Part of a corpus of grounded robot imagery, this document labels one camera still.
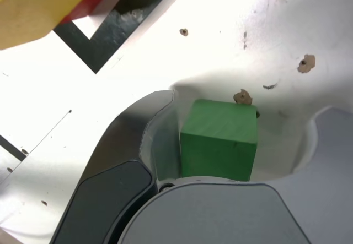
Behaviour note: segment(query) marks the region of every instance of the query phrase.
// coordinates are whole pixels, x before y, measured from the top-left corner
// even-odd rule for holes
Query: green cube
[[[255,106],[197,100],[180,134],[182,176],[249,181],[257,141]]]

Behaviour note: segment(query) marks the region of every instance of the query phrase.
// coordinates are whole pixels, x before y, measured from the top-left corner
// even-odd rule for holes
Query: white surface
[[[30,153],[71,109],[77,83],[91,76],[54,33],[0,51],[0,134]]]
[[[0,183],[10,175],[10,172],[7,170],[7,168],[14,170],[19,164],[20,161],[18,159],[0,147]]]
[[[290,172],[304,124],[316,111],[326,105],[352,111],[353,0],[176,0],[168,9],[174,1],[164,0],[97,76],[53,33],[0,52],[0,70],[10,73],[0,87],[11,77],[22,85],[7,83],[3,91],[21,91],[6,107],[19,108],[27,94],[28,113],[38,112],[2,121],[16,136],[11,142],[32,148],[73,111],[0,185],[0,226],[7,232],[26,244],[47,244],[106,127],[152,91],[178,89],[181,115],[195,98],[232,102],[241,88],[249,91],[261,113],[252,180]],[[300,74],[306,53],[316,56],[316,67]],[[275,83],[273,90],[262,87]]]

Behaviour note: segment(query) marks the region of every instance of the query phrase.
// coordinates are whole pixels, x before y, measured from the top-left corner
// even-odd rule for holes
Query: gray plastic part
[[[318,145],[312,160],[267,184],[313,243],[353,243],[353,115],[328,109],[314,120]]]
[[[174,95],[173,90],[153,92],[118,115],[93,151],[80,182],[129,160],[142,160],[154,178],[180,177]]]
[[[142,208],[119,244],[309,243],[266,185],[189,184]]]
[[[143,133],[140,157],[157,182],[180,178],[180,143],[175,92],[163,91],[170,102],[147,124]]]

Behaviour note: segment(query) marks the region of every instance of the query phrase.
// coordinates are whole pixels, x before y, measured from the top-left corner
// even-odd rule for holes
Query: hole
[[[180,31],[180,33],[181,33],[183,36],[188,36],[188,34],[189,34],[189,32],[188,32],[188,30],[187,30],[186,28],[182,28],[182,29],[180,29],[179,31]]]
[[[164,192],[165,190],[168,190],[169,188],[173,187],[174,184],[170,183],[170,182],[167,182],[163,185],[161,185],[161,187],[159,188],[159,192]]]

